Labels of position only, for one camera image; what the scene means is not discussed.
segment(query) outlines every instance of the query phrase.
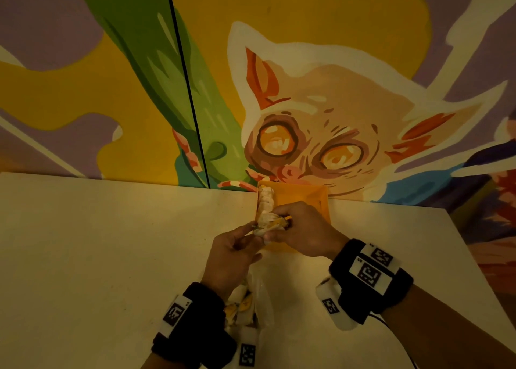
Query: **painted wall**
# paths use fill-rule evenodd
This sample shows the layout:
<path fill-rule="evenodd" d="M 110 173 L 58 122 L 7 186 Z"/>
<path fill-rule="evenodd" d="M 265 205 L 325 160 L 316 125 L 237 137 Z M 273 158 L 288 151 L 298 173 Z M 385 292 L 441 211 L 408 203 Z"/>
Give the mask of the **painted wall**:
<path fill-rule="evenodd" d="M 0 0 L 0 170 L 444 207 L 516 295 L 515 3 Z"/>

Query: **pink nose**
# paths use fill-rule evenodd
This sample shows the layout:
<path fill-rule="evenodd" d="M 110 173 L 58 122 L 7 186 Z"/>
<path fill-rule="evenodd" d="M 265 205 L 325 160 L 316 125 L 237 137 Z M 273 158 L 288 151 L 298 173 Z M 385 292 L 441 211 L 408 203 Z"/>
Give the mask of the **pink nose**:
<path fill-rule="evenodd" d="M 290 184 L 310 184 L 309 181 L 302 179 L 303 171 L 294 165 L 285 165 L 278 169 L 278 179 L 283 183 Z"/>

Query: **wrist strap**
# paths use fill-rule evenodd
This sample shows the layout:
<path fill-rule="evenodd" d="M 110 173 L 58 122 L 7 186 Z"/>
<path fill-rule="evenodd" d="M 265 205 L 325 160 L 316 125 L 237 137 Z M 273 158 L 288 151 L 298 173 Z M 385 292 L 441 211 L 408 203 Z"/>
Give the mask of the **wrist strap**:
<path fill-rule="evenodd" d="M 353 320 L 364 324 L 370 312 L 382 313 L 407 295 L 414 279 L 384 250 L 351 239 L 330 265 L 341 286 L 339 305 Z"/>
<path fill-rule="evenodd" d="M 224 302 L 211 289 L 194 282 L 177 296 L 163 317 L 152 352 L 188 369 L 201 364 L 221 369 L 236 352 L 236 342 L 224 331 Z"/>

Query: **orange eye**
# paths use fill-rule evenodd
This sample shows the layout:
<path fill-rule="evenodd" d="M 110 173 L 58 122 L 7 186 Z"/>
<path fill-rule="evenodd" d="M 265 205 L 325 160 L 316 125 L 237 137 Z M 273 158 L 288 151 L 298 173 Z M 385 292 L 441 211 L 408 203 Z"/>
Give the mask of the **orange eye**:
<path fill-rule="evenodd" d="M 363 155 L 364 150 L 360 146 L 337 145 L 326 150 L 320 161 L 327 169 L 344 169 L 358 163 Z"/>
<path fill-rule="evenodd" d="M 260 129 L 260 146 L 268 154 L 282 156 L 296 147 L 292 133 L 280 124 L 272 124 Z"/>

